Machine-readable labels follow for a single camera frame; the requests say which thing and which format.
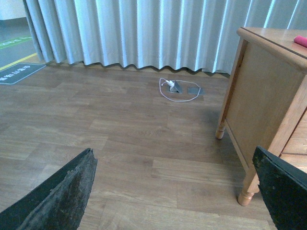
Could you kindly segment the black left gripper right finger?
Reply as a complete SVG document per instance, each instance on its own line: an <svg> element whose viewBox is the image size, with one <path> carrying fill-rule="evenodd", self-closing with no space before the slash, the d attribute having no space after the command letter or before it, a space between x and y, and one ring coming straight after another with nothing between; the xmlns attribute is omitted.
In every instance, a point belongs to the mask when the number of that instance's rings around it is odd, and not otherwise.
<svg viewBox="0 0 307 230"><path fill-rule="evenodd" d="M270 216L279 230L307 228L307 174L257 146L253 164L259 189Z"/></svg>

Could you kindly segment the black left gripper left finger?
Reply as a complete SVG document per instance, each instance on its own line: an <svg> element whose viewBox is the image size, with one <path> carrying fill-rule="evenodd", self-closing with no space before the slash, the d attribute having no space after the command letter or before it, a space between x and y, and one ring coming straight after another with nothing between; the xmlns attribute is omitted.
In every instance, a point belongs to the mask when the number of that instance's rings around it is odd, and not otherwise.
<svg viewBox="0 0 307 230"><path fill-rule="evenodd" d="M0 214L2 230L76 230L87 206L97 167L85 149Z"/></svg>

